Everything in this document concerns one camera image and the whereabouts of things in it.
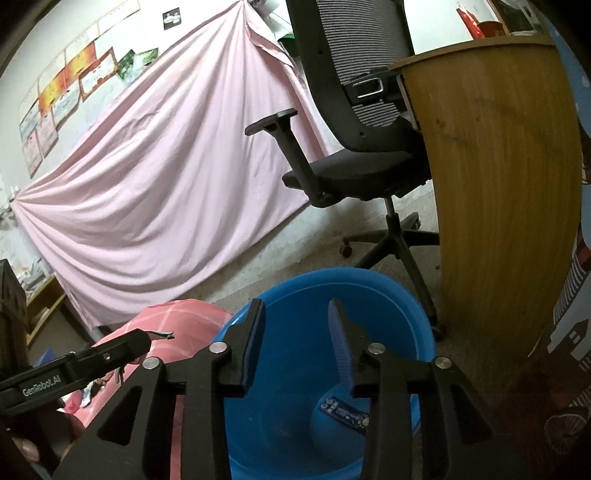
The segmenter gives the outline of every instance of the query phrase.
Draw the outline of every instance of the poster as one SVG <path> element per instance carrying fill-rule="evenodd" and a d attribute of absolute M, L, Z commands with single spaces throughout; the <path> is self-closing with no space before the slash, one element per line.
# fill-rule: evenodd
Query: poster
<path fill-rule="evenodd" d="M 92 42 L 86 45 L 78 54 L 66 65 L 66 88 L 78 80 L 78 76 L 85 71 L 96 60 L 96 47 Z"/>
<path fill-rule="evenodd" d="M 138 0 L 126 0 L 120 6 L 114 8 L 107 13 L 98 22 L 99 34 L 104 35 L 107 30 L 113 28 L 116 24 L 124 20 L 125 18 L 133 15 L 139 11 Z"/>
<path fill-rule="evenodd" d="M 74 60 L 82 50 L 93 43 L 97 38 L 99 38 L 99 24 L 95 23 L 66 47 L 66 63 L 70 63 Z"/>
<path fill-rule="evenodd" d="M 21 142 L 24 142 L 26 138 L 31 135 L 31 132 L 35 130 L 35 127 L 41 119 L 41 112 L 39 110 L 39 100 L 36 100 L 33 106 L 25 114 L 25 118 L 22 119 L 19 126 L 21 131 Z"/>
<path fill-rule="evenodd" d="M 37 125 L 37 140 L 39 142 L 39 149 L 43 154 L 43 158 L 51 151 L 56 144 L 58 136 L 56 125 L 53 120 L 53 113 L 49 110 L 45 115 L 41 116 L 41 120 Z"/>
<path fill-rule="evenodd" d="M 133 65 L 127 70 L 125 78 L 122 77 L 123 81 L 127 84 L 133 82 L 157 57 L 157 48 L 135 54 Z"/>
<path fill-rule="evenodd" d="M 162 22 L 164 24 L 164 29 L 168 30 L 169 28 L 177 27 L 182 22 L 181 20 L 181 9 L 175 8 L 169 12 L 162 14 Z"/>
<path fill-rule="evenodd" d="M 79 82 L 82 99 L 86 100 L 98 87 L 115 75 L 118 70 L 115 52 L 111 47 L 107 53 L 80 74 Z"/>
<path fill-rule="evenodd" d="M 134 58 L 135 52 L 133 50 L 129 50 L 129 52 L 123 55 L 123 58 L 121 58 L 121 60 L 117 64 L 119 67 L 119 72 L 117 75 L 119 75 L 121 80 L 123 80 L 125 83 L 131 83 L 127 81 L 127 77 L 128 75 L 131 75 L 131 71 L 134 66 Z"/>
<path fill-rule="evenodd" d="M 62 70 L 39 94 L 39 106 L 41 113 L 45 114 L 51 110 L 55 102 L 66 91 L 66 71 Z"/>
<path fill-rule="evenodd" d="M 43 156 L 37 143 L 37 133 L 33 130 L 31 135 L 22 144 L 22 154 L 25 157 L 25 163 L 27 164 L 27 170 L 29 171 L 29 177 L 33 178 L 33 175 L 41 165 Z"/>
<path fill-rule="evenodd" d="M 56 127 L 63 125 L 63 122 L 76 110 L 80 101 L 80 84 L 72 83 L 67 90 L 61 94 L 51 107 Z"/>

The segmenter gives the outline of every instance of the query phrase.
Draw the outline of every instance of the photo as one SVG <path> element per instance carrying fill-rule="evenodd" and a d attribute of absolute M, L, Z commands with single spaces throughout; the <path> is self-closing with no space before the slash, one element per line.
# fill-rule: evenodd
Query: photo
<path fill-rule="evenodd" d="M 165 30 L 168 30 L 169 28 L 173 28 L 173 27 L 180 25 L 182 23 L 181 22 L 181 9 L 175 8 L 174 10 L 171 10 L 170 12 L 166 12 L 165 14 L 162 14 L 162 21 L 164 23 Z"/>
<path fill-rule="evenodd" d="M 128 78 L 131 76 L 131 71 L 134 66 L 134 58 L 135 52 L 133 50 L 129 50 L 129 52 L 127 52 L 118 63 L 119 72 L 117 73 L 117 75 L 119 75 L 119 77 L 121 77 L 121 80 L 123 80 L 125 83 L 130 83 L 128 81 Z"/>

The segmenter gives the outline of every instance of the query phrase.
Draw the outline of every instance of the green object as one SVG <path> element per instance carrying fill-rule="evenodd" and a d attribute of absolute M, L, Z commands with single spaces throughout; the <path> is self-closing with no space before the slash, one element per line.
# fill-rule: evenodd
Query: green object
<path fill-rule="evenodd" d="M 300 53 L 297 50 L 296 37 L 293 32 L 281 37 L 279 43 L 283 45 L 283 48 L 287 50 L 287 53 L 290 54 L 291 58 L 296 59 L 300 56 Z"/>
<path fill-rule="evenodd" d="M 117 72 L 117 75 L 121 77 L 121 80 L 125 81 L 126 77 L 130 74 L 134 66 L 134 57 L 135 52 L 133 50 L 129 50 L 129 52 L 127 52 L 119 61 L 119 72 Z"/>
<path fill-rule="evenodd" d="M 158 57 L 157 48 L 136 54 L 134 58 L 134 68 L 136 68 L 137 65 L 141 65 L 143 68 L 146 68 L 147 66 L 151 65 L 154 60 L 156 60 L 156 57 Z"/>

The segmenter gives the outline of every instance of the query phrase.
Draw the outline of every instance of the screw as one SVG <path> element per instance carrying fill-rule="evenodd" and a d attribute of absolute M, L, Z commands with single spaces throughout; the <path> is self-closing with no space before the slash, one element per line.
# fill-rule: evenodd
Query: screw
<path fill-rule="evenodd" d="M 147 370 L 153 370 L 160 364 L 160 359 L 156 356 L 149 356 L 146 360 L 143 361 L 142 367 Z"/>
<path fill-rule="evenodd" d="M 386 347 L 381 343 L 370 343 L 368 351 L 374 355 L 380 355 L 386 351 Z"/>
<path fill-rule="evenodd" d="M 452 361 L 446 356 L 438 356 L 435 359 L 435 365 L 437 365 L 442 370 L 446 370 L 451 367 Z"/>
<path fill-rule="evenodd" d="M 224 342 L 214 342 L 209 346 L 211 353 L 223 353 L 227 350 L 228 346 Z"/>

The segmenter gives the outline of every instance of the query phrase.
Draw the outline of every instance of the pink bed sheet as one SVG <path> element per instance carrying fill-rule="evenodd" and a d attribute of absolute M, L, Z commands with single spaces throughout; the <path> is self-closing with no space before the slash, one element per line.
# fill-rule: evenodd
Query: pink bed sheet
<path fill-rule="evenodd" d="M 306 202 L 283 186 L 272 137 L 244 135 L 290 107 L 308 159 L 331 153 L 291 59 L 246 0 L 227 2 L 18 195 L 20 224 L 90 327 L 177 298 Z"/>
<path fill-rule="evenodd" d="M 225 310 L 199 300 L 174 301 L 164 305 L 149 307 L 121 327 L 103 338 L 98 344 L 112 340 L 119 335 L 139 328 L 174 332 L 174 340 L 155 340 L 148 356 L 157 356 L 165 363 L 192 357 L 201 348 L 210 344 L 222 326 L 232 317 Z M 137 365 L 125 367 L 124 378 L 128 378 Z M 81 408 L 75 415 L 85 426 L 95 418 L 103 406 L 117 391 L 119 385 L 111 378 L 103 390 L 92 400 L 90 406 Z M 180 442 L 183 422 L 183 398 L 177 399 L 173 420 L 173 444 L 171 449 L 171 480 L 180 479 Z"/>

